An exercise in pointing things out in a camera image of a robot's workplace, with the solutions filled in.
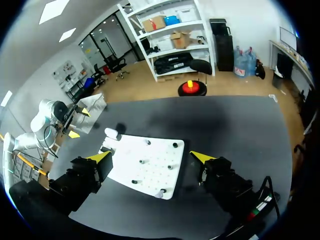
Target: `black bag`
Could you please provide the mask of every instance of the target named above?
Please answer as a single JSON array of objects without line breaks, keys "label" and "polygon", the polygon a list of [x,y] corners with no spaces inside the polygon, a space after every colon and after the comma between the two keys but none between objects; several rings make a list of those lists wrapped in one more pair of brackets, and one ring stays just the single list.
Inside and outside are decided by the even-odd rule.
[{"label": "black bag", "polygon": [[157,74],[165,74],[177,69],[189,67],[193,57],[189,52],[168,55],[154,61],[154,68]]},{"label": "black bag", "polygon": [[262,62],[260,62],[259,59],[256,60],[256,69],[255,69],[255,75],[261,79],[265,79],[266,77],[266,72],[263,67]]}]

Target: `blue box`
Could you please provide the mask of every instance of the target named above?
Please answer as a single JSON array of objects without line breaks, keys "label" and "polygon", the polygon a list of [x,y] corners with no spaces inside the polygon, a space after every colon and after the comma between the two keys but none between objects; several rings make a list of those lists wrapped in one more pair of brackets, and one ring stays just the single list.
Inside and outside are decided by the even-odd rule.
[{"label": "blue box", "polygon": [[166,26],[169,26],[173,24],[179,24],[180,20],[177,18],[177,16],[167,16],[164,18],[164,23]]}]

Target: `wooden floor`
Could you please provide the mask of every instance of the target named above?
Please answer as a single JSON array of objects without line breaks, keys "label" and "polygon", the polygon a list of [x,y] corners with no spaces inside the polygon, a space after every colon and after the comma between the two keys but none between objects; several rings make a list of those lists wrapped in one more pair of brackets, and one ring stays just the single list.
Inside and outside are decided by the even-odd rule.
[{"label": "wooden floor", "polygon": [[[130,74],[125,74],[124,79],[120,78],[118,81],[116,81],[116,74],[109,75],[108,81],[95,92],[103,93],[107,103],[178,97],[177,89],[182,83],[198,78],[198,73],[187,73],[173,80],[155,82],[145,61],[128,65],[124,70],[129,71]],[[205,80],[202,73],[199,74],[199,77],[200,80]],[[263,80],[255,76],[238,78],[233,72],[216,70],[215,76],[209,76],[207,79],[207,96],[268,96],[274,94],[290,135],[293,170],[295,170],[297,159],[293,149],[303,140],[304,128],[294,97],[289,93],[285,84],[281,86],[281,90],[286,94],[273,87],[272,78],[273,72],[267,68]]]}]

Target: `ceiling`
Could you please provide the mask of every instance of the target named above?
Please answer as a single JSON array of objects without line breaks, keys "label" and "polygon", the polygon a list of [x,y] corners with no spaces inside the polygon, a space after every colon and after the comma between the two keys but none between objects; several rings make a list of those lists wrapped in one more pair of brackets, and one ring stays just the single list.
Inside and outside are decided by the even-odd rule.
[{"label": "ceiling", "polygon": [[[53,0],[29,0],[8,32],[0,51],[0,99],[20,86],[54,54],[80,34],[119,0],[70,0],[60,16],[39,25],[45,5]],[[59,42],[62,34],[76,28]]]}]

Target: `desk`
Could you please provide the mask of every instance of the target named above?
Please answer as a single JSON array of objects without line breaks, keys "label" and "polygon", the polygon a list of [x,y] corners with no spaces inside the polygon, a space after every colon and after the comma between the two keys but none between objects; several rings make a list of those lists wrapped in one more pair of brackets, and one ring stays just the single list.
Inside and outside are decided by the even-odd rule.
[{"label": "desk", "polygon": [[270,40],[270,60],[269,66],[270,69],[275,69],[278,60],[278,53],[283,53],[291,58],[294,62],[291,78],[294,84],[299,89],[300,93],[304,90],[304,96],[307,98],[310,85],[314,86],[313,77],[311,72],[308,70],[305,64],[302,64],[296,59],[296,57],[291,54],[284,46],[280,43]]},{"label": "desk", "polygon": [[[232,168],[251,179],[254,191],[270,175],[281,195],[283,212],[290,193],[292,154],[285,120],[272,98],[260,96],[173,97],[110,103],[89,134],[67,139],[52,166],[56,179],[77,156],[97,154],[106,137],[105,128],[126,126],[126,134],[182,139],[185,152],[224,156]],[[163,200],[134,191],[106,178],[97,194],[91,194],[69,217],[91,228],[121,236],[177,237],[204,240],[224,232],[230,215],[205,193],[196,180],[194,159],[185,154],[172,199]],[[275,211],[267,226],[277,219]]]}]

